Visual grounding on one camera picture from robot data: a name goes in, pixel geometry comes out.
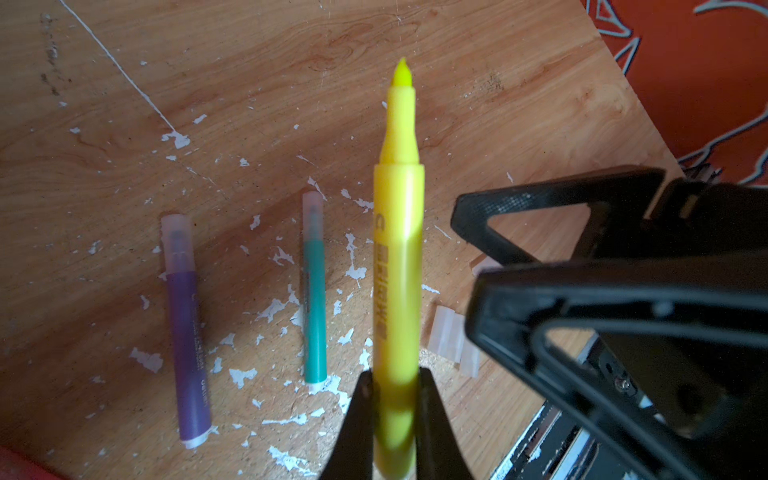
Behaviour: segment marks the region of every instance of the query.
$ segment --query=metal screw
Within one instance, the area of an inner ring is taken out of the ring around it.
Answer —
[[[619,392],[626,392],[632,386],[632,384],[629,383],[629,380],[622,379],[621,377],[616,377],[614,385]]]

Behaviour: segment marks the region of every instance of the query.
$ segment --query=wood grain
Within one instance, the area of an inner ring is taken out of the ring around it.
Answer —
[[[418,92],[427,172],[424,283],[441,292],[424,292],[424,343],[435,304],[463,311],[472,285],[478,251],[449,228],[459,194],[509,185],[507,173],[515,184],[616,164],[679,175],[576,0],[68,5],[191,142],[178,150],[161,141],[170,128],[60,2],[0,7],[0,437],[69,478],[299,476],[275,464],[271,445],[322,469],[343,418],[338,399],[300,385],[294,306],[272,323],[255,314],[300,284],[296,264],[270,258],[280,247],[299,262],[294,220],[311,177],[328,196],[329,370],[353,390],[372,280],[358,287],[344,275],[345,234],[357,239],[356,266],[369,266],[371,213],[340,191],[372,200],[382,100],[401,56]],[[170,212],[194,219],[204,342],[218,348],[207,361],[220,357],[224,368],[209,375],[220,435],[196,451],[176,432],[163,264],[152,252]],[[261,223],[251,230],[254,215]],[[568,257],[585,220],[552,211],[498,227],[554,260]],[[333,316],[336,300],[342,313]],[[352,327],[352,343],[338,344]],[[219,345],[229,333],[234,349]],[[564,341],[577,349],[584,338]],[[161,370],[129,358],[134,347],[160,353]],[[492,361],[477,379],[427,352],[422,362],[466,461],[487,478],[541,398]],[[229,368],[259,373],[238,389]],[[325,415],[304,426],[261,425],[320,407]]]

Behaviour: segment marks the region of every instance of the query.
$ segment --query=purple marker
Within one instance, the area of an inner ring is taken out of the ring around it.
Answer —
[[[160,220],[168,285],[168,317],[174,339],[179,436],[188,449],[211,433],[203,343],[197,321],[197,274],[192,254],[192,221],[186,215]]]

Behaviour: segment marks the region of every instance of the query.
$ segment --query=yellow marker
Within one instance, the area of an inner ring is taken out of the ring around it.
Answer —
[[[404,58],[387,105],[386,136],[373,171],[374,461],[393,479],[405,478],[415,460],[422,303],[424,166],[416,145],[416,92]]]

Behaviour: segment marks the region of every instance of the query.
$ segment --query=pink translucent cap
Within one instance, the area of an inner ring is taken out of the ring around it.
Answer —
[[[160,219],[165,253],[165,273],[194,272],[192,219],[187,215],[166,215]]]
[[[323,195],[307,192],[301,197],[303,207],[304,241],[323,239]]]

